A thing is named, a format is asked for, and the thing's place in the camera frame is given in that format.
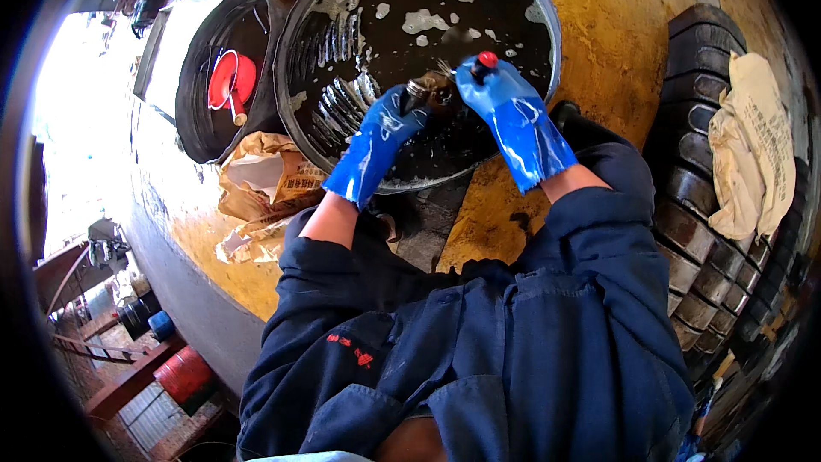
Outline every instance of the yellow painted floor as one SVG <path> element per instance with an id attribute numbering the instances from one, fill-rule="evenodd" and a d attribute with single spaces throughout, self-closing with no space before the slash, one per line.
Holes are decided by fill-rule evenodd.
<path id="1" fill-rule="evenodd" d="M 804 72 L 797 69 L 803 68 L 803 56 L 769 0 L 553 2 L 561 20 L 563 53 L 554 101 L 577 102 L 584 114 L 639 148 L 659 104 L 667 22 L 696 2 L 720 4 L 739 24 L 750 49 L 770 59 L 788 109 L 806 111 L 801 85 L 795 84 L 800 79 L 791 78 Z M 216 168 L 196 165 L 180 152 L 174 129 L 153 111 L 143 110 L 138 117 L 139 163 L 132 166 L 131 179 L 137 203 L 151 211 L 168 236 L 238 306 L 267 320 L 277 306 L 277 264 L 232 265 L 214 255 L 214 246 L 238 225 L 216 209 L 220 194 Z M 458 269 L 472 258 L 512 261 L 526 241 L 517 213 L 530 218 L 527 230 L 533 234 L 548 210 L 549 202 L 540 192 L 519 195 L 501 158 L 490 160 L 474 174 L 438 269 L 446 271 L 451 265 Z"/>

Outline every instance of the crumpled paper bag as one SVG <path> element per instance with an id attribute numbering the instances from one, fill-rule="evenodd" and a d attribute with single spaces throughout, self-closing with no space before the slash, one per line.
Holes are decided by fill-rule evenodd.
<path id="1" fill-rule="evenodd" d="M 327 175 L 282 134 L 245 136 L 219 169 L 218 210 L 245 221 L 216 246 L 222 262 L 276 262 L 291 217 L 322 199 Z"/>
<path id="2" fill-rule="evenodd" d="M 770 235 L 792 204 L 795 161 L 792 133 L 767 60 L 758 54 L 730 56 L 732 90 L 710 120 L 713 184 L 720 210 L 709 225 L 743 240 L 753 231 Z"/>

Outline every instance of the worker's left hand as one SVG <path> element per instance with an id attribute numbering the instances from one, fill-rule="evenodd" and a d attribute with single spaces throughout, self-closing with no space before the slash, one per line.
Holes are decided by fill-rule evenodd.
<path id="1" fill-rule="evenodd" d="M 368 108 L 351 146 L 322 184 L 326 191 L 353 201 L 359 210 L 368 205 L 387 169 L 393 166 L 399 147 L 428 120 L 423 109 L 401 115 L 399 100 L 404 91 L 404 84 L 394 86 Z"/>

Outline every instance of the stained floor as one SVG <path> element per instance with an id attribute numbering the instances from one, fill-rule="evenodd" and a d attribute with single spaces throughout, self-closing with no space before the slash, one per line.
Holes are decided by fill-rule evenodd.
<path id="1" fill-rule="evenodd" d="M 805 84 L 815 89 L 815 81 L 795 34 L 771 0 L 553 2 L 563 54 L 554 101 L 577 102 L 583 113 L 639 148 L 659 104 L 667 22 L 696 2 L 720 5 L 734 18 L 750 50 L 770 60 L 796 128 L 806 128 L 801 124 L 807 112 L 804 89 Z M 183 334 L 237 389 L 253 363 L 262 322 L 276 310 L 280 271 L 273 262 L 237 265 L 216 259 L 215 245 L 239 223 L 217 211 L 216 168 L 192 162 L 177 148 L 176 132 L 164 118 L 139 104 L 136 108 L 129 150 L 135 251 L 161 281 L 154 287 L 161 288 L 160 300 L 175 321 L 183 323 Z M 540 192 L 521 197 L 503 160 L 490 160 L 473 174 L 452 228 L 436 225 L 433 238 L 446 239 L 437 269 L 458 269 L 472 258 L 512 261 L 543 225 L 549 207 Z M 129 222 L 124 223 L 128 234 Z M 417 244 L 439 243 L 433 238 Z M 428 260 L 415 263 L 424 267 Z"/>

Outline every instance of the glove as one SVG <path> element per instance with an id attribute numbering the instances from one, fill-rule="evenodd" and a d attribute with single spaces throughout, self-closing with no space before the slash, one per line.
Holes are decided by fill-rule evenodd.
<path id="1" fill-rule="evenodd" d="M 404 91 L 404 84 L 394 86 L 368 108 L 359 132 L 322 184 L 326 191 L 353 201 L 359 210 L 368 205 L 387 169 L 393 166 L 399 147 L 428 120 L 423 109 L 401 116 L 399 99 Z"/>
<path id="2" fill-rule="evenodd" d="M 480 85 L 470 73 L 475 61 L 469 57 L 457 68 L 459 94 L 490 127 L 519 192 L 578 164 L 539 93 L 516 68 L 500 60 Z"/>

